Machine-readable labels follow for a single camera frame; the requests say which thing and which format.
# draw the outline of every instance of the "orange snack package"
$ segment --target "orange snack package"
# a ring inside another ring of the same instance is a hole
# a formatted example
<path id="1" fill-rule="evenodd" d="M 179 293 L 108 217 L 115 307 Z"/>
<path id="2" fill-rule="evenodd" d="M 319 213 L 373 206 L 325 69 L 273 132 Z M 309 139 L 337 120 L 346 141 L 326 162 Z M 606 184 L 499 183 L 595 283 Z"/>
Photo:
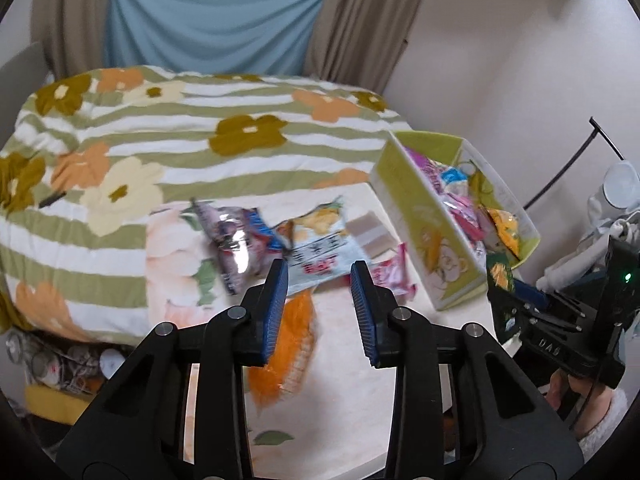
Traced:
<path id="1" fill-rule="evenodd" d="M 248 386 L 259 410 L 296 394 L 316 346 L 316 323 L 311 292 L 296 294 L 284 306 L 273 355 L 263 368 L 247 370 Z"/>

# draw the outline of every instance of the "person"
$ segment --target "person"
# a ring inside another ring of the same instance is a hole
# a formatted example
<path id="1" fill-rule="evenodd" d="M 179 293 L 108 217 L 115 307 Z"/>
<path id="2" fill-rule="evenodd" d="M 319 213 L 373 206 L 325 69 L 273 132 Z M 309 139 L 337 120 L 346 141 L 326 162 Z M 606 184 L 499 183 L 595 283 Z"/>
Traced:
<path id="1" fill-rule="evenodd" d="M 569 381 L 569 387 L 583 398 L 589 395 L 593 381 L 568 376 L 560 370 L 551 375 L 546 400 L 557 410 L 562 401 L 563 386 Z M 600 449 L 625 416 L 628 403 L 624 390 L 597 384 L 587 407 L 574 426 L 574 435 L 578 439 L 585 462 Z"/>

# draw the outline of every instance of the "pink snack package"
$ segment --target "pink snack package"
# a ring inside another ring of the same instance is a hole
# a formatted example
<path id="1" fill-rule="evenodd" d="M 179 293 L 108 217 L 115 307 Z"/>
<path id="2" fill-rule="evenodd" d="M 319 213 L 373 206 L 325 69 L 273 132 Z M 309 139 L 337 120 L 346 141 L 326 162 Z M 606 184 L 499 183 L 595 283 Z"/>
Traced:
<path id="1" fill-rule="evenodd" d="M 373 283 L 389 288 L 396 300 L 409 301 L 414 298 L 416 286 L 409 283 L 405 243 L 398 245 L 398 252 L 392 258 L 370 265 L 369 272 Z"/>
<path id="2" fill-rule="evenodd" d="M 458 225 L 472 242 L 480 242 L 484 239 L 484 231 L 480 228 L 478 216 L 471 199 L 445 193 L 440 196 L 442 203 L 449 209 Z"/>
<path id="3" fill-rule="evenodd" d="M 438 170 L 438 167 L 433 163 L 433 161 L 429 157 L 424 156 L 423 154 L 418 153 L 411 148 L 408 148 L 406 146 L 404 146 L 404 148 L 411 157 L 411 160 L 414 162 L 414 164 L 418 166 L 420 171 L 423 172 L 424 175 L 429 179 L 429 182 L 431 182 L 431 185 L 433 186 L 433 189 L 436 190 L 436 193 L 443 193 L 444 184 L 442 182 L 442 179 L 440 178 L 441 172 Z"/>

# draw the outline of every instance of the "gray chair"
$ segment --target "gray chair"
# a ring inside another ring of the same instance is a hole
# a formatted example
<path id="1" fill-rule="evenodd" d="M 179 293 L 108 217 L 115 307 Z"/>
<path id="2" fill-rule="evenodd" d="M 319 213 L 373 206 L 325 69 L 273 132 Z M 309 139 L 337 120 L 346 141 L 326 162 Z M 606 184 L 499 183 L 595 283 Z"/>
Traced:
<path id="1" fill-rule="evenodd" d="M 27 97 L 44 85 L 48 73 L 40 43 L 31 43 L 0 67 L 0 148 L 13 134 L 15 120 Z"/>

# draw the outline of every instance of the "curtain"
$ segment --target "curtain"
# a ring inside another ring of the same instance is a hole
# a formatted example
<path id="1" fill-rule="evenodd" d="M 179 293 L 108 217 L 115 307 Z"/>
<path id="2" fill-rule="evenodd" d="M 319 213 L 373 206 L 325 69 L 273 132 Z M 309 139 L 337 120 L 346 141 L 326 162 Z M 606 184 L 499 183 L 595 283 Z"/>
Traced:
<path id="1" fill-rule="evenodd" d="M 109 0 L 33 0 L 31 40 L 44 47 L 56 78 L 102 67 Z"/>
<path id="2" fill-rule="evenodd" d="M 107 66 L 301 75 L 323 0 L 111 0 Z"/>
<path id="3" fill-rule="evenodd" d="M 325 0 L 305 59 L 305 75 L 382 92 L 421 0 Z"/>

